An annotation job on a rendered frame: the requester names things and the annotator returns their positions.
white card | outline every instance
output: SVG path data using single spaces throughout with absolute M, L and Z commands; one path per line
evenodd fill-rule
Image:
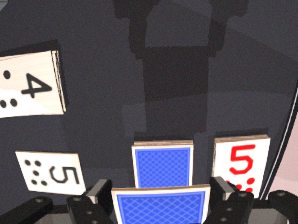
M 215 138 L 212 176 L 259 197 L 270 138 L 267 135 Z
M 64 113 L 53 58 L 51 51 L 0 58 L 0 117 Z
M 29 191 L 81 195 L 86 190 L 77 153 L 16 151 Z

black number 4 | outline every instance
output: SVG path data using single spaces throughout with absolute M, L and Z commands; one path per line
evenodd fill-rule
M 26 74 L 28 86 L 29 89 L 24 89 L 21 91 L 22 94 L 30 94 L 32 98 L 34 98 L 34 93 L 40 93 L 40 92 L 48 92 L 52 90 L 52 87 L 47 85 L 46 83 L 40 81 L 38 78 L 34 77 L 33 75 L 27 73 Z M 32 82 L 38 83 L 41 88 L 33 88 Z

